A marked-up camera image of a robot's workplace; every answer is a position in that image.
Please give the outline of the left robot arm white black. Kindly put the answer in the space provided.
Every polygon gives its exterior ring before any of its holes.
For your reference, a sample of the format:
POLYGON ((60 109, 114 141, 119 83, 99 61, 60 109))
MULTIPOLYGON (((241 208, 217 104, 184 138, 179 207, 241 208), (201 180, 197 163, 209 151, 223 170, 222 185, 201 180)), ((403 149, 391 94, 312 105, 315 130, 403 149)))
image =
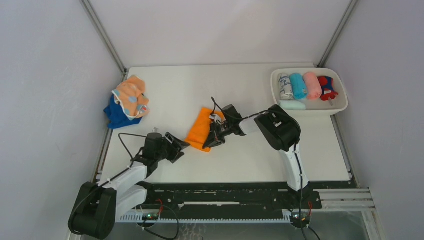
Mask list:
POLYGON ((189 146, 169 132, 145 135, 143 146, 130 155, 129 164, 121 172, 97 183, 88 181, 80 187, 67 223, 70 232, 103 240, 128 211, 138 206, 153 207, 157 196, 141 183, 153 174, 159 162, 175 163, 189 146))

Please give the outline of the light mint green towel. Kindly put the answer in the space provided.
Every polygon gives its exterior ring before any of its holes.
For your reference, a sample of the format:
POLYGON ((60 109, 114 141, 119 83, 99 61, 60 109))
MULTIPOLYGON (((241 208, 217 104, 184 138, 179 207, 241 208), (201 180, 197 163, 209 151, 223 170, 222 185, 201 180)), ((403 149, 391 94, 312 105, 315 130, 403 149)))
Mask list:
POLYGON ((307 109, 304 103, 297 100, 279 100, 278 105, 283 110, 289 111, 305 111, 307 109))

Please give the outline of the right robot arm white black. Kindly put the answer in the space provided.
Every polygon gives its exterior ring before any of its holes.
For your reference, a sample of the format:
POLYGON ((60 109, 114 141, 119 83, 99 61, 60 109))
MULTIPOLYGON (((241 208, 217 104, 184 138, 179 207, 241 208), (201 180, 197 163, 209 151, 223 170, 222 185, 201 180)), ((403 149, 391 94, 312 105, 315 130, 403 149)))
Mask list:
POLYGON ((307 204, 309 195, 304 189, 308 187, 309 179, 300 157, 299 123, 277 104, 247 117, 242 117, 232 104, 219 109, 224 119, 213 112, 210 114, 209 133, 202 148, 223 145, 226 142, 225 137, 232 134, 243 137, 261 132, 268 144, 282 155, 286 182, 292 190, 289 203, 295 208, 302 208, 307 204))

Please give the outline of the orange towel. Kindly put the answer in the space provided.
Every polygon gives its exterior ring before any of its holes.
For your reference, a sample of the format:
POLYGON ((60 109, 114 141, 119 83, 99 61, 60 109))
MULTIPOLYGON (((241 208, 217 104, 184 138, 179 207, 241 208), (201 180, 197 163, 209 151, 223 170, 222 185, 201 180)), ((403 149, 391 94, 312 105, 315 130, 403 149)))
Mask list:
POLYGON ((185 142, 189 143, 191 147, 206 153, 211 151, 210 147, 203 148, 203 145, 206 142, 210 132, 210 124, 212 123, 210 114, 212 111, 213 110, 210 108, 201 108, 197 119, 195 120, 193 126, 188 132, 187 137, 184 140, 185 142))

